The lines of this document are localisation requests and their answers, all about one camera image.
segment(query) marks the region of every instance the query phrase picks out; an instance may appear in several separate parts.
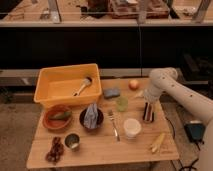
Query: white cup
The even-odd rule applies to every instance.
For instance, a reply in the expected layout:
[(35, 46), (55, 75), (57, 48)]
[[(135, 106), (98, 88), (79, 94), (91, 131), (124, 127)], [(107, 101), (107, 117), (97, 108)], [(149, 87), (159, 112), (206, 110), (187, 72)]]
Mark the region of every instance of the white cup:
[(129, 118), (124, 121), (124, 131), (128, 139), (133, 139), (141, 131), (141, 124), (138, 120)]

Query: blue towel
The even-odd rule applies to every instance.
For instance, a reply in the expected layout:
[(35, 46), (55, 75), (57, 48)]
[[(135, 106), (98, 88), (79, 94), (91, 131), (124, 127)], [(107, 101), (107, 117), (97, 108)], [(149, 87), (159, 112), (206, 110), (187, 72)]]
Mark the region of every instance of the blue towel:
[(92, 103), (87, 108), (86, 114), (84, 116), (84, 126), (90, 129), (97, 128), (97, 119), (98, 119), (97, 104)]

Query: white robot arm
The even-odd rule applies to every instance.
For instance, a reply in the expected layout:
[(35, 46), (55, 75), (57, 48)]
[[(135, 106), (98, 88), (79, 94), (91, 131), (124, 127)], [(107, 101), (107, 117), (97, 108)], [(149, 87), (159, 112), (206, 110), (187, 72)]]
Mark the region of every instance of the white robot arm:
[(149, 103), (159, 100), (163, 91), (171, 95), (190, 113), (205, 125), (204, 145), (201, 147), (198, 170), (213, 170), (213, 101), (176, 81), (178, 74), (174, 68), (153, 69), (150, 72), (150, 84), (143, 96)]

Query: spoon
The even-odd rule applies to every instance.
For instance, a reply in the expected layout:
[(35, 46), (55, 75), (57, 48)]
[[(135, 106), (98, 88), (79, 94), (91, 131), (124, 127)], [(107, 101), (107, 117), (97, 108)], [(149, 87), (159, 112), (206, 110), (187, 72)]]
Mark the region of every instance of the spoon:
[(86, 77), (83, 81), (83, 84), (79, 88), (79, 90), (74, 94), (74, 96), (79, 96), (80, 93), (84, 90), (84, 88), (90, 86), (92, 84), (92, 79), (90, 77)]

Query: floor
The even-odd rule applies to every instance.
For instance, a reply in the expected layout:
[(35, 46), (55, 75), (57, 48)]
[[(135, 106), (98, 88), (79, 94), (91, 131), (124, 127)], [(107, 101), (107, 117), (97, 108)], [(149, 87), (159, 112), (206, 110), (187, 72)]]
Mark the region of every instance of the floor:
[[(183, 129), (182, 118), (190, 115), (182, 106), (174, 100), (162, 100), (162, 107), (166, 117), (172, 122), (175, 128), (175, 142), (180, 153), (180, 161), (189, 165), (198, 156), (198, 148), (189, 143)], [(38, 104), (29, 102), (19, 103), (0, 103), (0, 163), (2, 171), (27, 171), (26, 160), (28, 158), (32, 139), (35, 133), (36, 125), (42, 108)], [(79, 171), (173, 171), (180, 169), (178, 161), (159, 162), (153, 168), (148, 168), (148, 164), (128, 164), (118, 166), (98, 166), (98, 167), (81, 167), (66, 170)]]

